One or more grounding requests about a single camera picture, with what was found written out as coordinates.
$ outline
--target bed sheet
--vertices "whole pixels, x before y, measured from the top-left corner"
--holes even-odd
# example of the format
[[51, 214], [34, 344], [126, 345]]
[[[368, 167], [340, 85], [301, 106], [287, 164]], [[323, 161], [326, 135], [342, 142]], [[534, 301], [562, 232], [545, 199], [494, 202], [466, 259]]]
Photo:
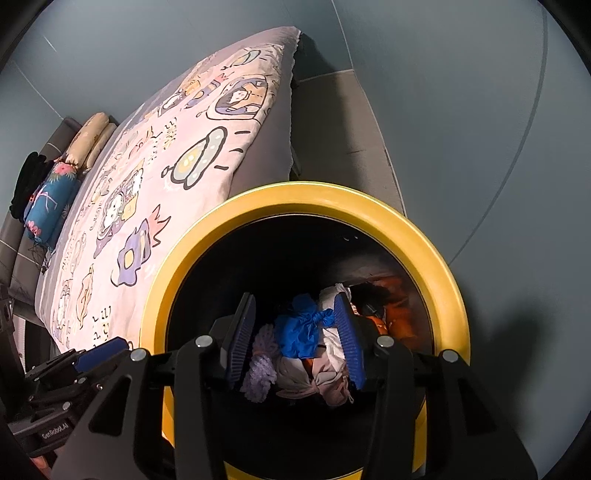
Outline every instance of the bed sheet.
[[155, 273], [178, 239], [228, 198], [280, 85], [291, 80], [299, 33], [272, 29], [200, 61], [113, 134], [37, 289], [37, 314], [60, 350], [114, 336], [137, 346]]

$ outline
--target silver screw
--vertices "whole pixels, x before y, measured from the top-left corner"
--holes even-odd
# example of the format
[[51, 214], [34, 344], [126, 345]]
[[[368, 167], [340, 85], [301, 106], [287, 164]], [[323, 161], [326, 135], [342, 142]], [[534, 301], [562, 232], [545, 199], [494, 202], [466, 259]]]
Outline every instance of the silver screw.
[[148, 355], [148, 352], [146, 352], [146, 350], [144, 350], [143, 348], [136, 348], [131, 352], [129, 356], [134, 362], [140, 362], [144, 358], [146, 358], [146, 355]]
[[451, 364], [453, 362], [456, 362], [457, 359], [459, 358], [458, 354], [456, 352], [454, 352], [453, 350], [445, 350], [441, 356], [443, 357], [443, 359], [446, 362], [450, 362]]
[[390, 335], [381, 335], [378, 337], [378, 345], [382, 348], [390, 348], [394, 345], [394, 339]]
[[210, 346], [213, 343], [213, 338], [209, 335], [201, 335], [195, 339], [195, 345], [200, 348], [205, 348]]

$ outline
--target yellow bin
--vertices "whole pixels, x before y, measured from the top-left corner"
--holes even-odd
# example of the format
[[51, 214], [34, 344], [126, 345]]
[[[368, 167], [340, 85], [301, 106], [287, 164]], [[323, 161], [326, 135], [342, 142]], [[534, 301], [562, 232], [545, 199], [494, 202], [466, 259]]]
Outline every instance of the yellow bin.
[[[434, 354], [454, 349], [469, 362], [464, 304], [450, 270], [431, 242], [396, 210], [373, 197], [314, 182], [251, 190], [196, 222], [156, 275], [145, 305], [140, 346], [162, 353], [207, 333], [217, 316], [233, 311], [244, 291], [255, 293], [257, 318], [261, 311], [270, 320], [270, 310], [265, 310], [263, 301], [259, 304], [257, 286], [269, 294], [312, 292], [345, 280], [342, 277], [347, 274], [363, 278], [371, 270], [365, 262], [377, 262], [388, 271], [398, 269], [407, 279], [407, 288], [416, 293], [414, 301], [410, 295], [411, 309], [424, 323], [416, 325], [422, 329], [419, 349]], [[232, 398], [214, 398], [222, 439], [227, 443], [223, 450], [228, 477], [281, 480], [295, 478], [294, 472], [306, 480], [361, 477], [373, 420], [370, 397], [360, 395], [353, 405], [333, 410], [307, 406], [303, 417], [295, 406], [273, 413], [268, 402], [269, 398], [263, 404], [246, 405], [249, 402], [238, 392]], [[167, 389], [163, 432], [174, 443], [173, 407], [173, 395]], [[267, 421], [267, 411], [279, 416]], [[248, 430], [259, 425], [249, 421], [267, 422], [275, 430], [265, 439], [262, 429]], [[426, 421], [422, 400], [417, 406], [414, 468], [425, 460]], [[299, 429], [301, 424], [302, 436], [292, 439], [290, 428]], [[235, 427], [243, 430], [237, 433]], [[321, 445], [331, 438], [337, 446], [323, 455]], [[277, 468], [287, 469], [288, 474], [278, 473]]]

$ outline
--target yellow rim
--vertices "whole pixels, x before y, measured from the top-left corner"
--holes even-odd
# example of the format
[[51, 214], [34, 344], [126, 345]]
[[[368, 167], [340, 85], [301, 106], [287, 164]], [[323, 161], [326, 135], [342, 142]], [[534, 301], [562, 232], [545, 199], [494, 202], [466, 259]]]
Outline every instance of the yellow rim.
[[[470, 361], [466, 310], [452, 273], [431, 242], [405, 217], [386, 204], [356, 190], [315, 182], [289, 182], [260, 187], [236, 196], [198, 220], [164, 260], [144, 308], [139, 344], [151, 353], [165, 351], [166, 330], [181, 284], [201, 255], [229, 232], [255, 220], [288, 213], [320, 215], [358, 228], [389, 250], [413, 278], [425, 302], [435, 353], [454, 349]], [[163, 433], [174, 441], [173, 395], [164, 393]], [[416, 421], [413, 468], [426, 457], [427, 412]], [[253, 480], [226, 464], [229, 478]], [[361, 472], [346, 476], [359, 480]]]

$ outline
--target pink flower print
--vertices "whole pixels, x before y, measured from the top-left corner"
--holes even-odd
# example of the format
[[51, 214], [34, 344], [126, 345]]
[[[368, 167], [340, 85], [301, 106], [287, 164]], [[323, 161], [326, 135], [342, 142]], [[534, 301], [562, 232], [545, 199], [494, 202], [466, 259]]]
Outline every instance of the pink flower print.
[[35, 222], [33, 222], [33, 220], [29, 220], [27, 222], [27, 228], [31, 231], [31, 233], [33, 233], [33, 235], [41, 235], [41, 229], [37, 225], [35, 225]]
[[76, 173], [76, 168], [74, 165], [70, 165], [63, 162], [58, 162], [55, 167], [53, 167], [53, 171], [58, 175], [72, 175]]

